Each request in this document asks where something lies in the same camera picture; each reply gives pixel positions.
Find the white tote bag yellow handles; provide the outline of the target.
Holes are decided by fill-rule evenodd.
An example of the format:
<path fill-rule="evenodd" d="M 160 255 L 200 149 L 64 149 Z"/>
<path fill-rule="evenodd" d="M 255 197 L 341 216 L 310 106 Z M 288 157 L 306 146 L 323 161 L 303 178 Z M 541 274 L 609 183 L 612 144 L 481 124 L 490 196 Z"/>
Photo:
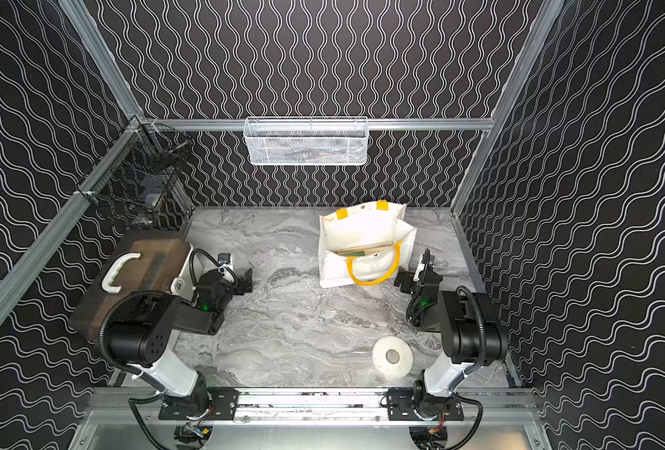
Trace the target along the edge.
<path fill-rule="evenodd" d="M 407 223 L 407 204 L 386 200 L 342 207 L 319 217 L 319 285 L 375 286 L 411 261 L 417 228 Z M 380 249 L 377 257 L 346 258 L 345 251 Z"/>

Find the green paper folding fan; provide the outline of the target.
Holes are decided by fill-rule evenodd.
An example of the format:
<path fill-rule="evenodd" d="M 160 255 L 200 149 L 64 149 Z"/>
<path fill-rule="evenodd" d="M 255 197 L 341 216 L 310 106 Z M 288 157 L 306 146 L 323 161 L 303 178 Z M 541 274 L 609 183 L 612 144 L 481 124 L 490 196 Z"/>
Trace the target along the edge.
<path fill-rule="evenodd" d="M 380 249 L 360 249 L 360 250 L 351 250 L 340 252 L 339 255 L 346 258 L 359 258 L 366 256 L 375 256 L 377 257 L 381 253 Z"/>

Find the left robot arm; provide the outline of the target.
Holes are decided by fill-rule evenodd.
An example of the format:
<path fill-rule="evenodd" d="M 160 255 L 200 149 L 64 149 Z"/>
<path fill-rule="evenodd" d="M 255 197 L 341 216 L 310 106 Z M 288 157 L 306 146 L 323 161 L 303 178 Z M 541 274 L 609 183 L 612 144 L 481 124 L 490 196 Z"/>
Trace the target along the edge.
<path fill-rule="evenodd" d="M 224 408 L 215 404 L 205 376 L 175 354 L 174 331 L 216 335 L 234 296 L 253 292 L 253 270 L 229 280 L 221 269 L 203 274 L 195 305 L 176 294 L 138 291 L 114 305 L 100 325 L 98 344 L 110 365 L 152 386 L 162 398 L 162 419 L 197 419 Z"/>

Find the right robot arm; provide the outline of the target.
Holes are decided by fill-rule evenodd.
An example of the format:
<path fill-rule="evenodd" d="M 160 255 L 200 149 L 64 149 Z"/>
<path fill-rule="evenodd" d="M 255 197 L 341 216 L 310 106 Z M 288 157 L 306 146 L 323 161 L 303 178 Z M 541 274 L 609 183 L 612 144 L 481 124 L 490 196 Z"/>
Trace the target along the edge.
<path fill-rule="evenodd" d="M 493 317 L 489 296 L 465 286 L 443 291 L 441 281 L 432 271 L 415 275 L 403 269 L 394 280 L 394 286 L 411 296 L 407 323 L 441 338 L 441 354 L 412 389 L 413 412 L 424 420 L 458 416 L 460 384 L 507 354 L 507 338 Z"/>

